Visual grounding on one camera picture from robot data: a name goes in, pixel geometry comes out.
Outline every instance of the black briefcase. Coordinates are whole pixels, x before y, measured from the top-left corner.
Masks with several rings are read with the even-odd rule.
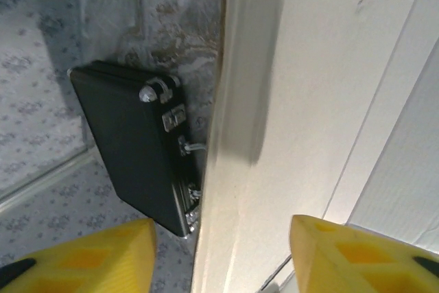
[[[178,236],[193,230],[200,176],[176,76],[93,62],[69,71],[117,195]]]

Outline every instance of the briefcase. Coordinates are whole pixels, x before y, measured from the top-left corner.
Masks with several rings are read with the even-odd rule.
[[[176,235],[190,234],[200,175],[186,148],[180,80],[107,62],[69,77],[117,195]]]

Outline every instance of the gray floral wallpaper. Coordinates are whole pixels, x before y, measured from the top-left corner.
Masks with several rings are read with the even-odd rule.
[[[89,163],[0,217],[0,266],[35,250],[142,217],[116,196],[106,171]],[[156,226],[158,251],[150,292],[189,292],[194,237]]]
[[[0,0],[0,195],[85,148],[65,72],[90,60],[179,75],[193,140],[206,141],[220,3]]]

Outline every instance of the floor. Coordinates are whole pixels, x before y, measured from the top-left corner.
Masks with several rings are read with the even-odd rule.
[[[91,161],[0,217],[0,266],[34,250],[142,218],[116,196],[106,170]],[[150,292],[189,292],[194,238],[156,226],[158,253]]]

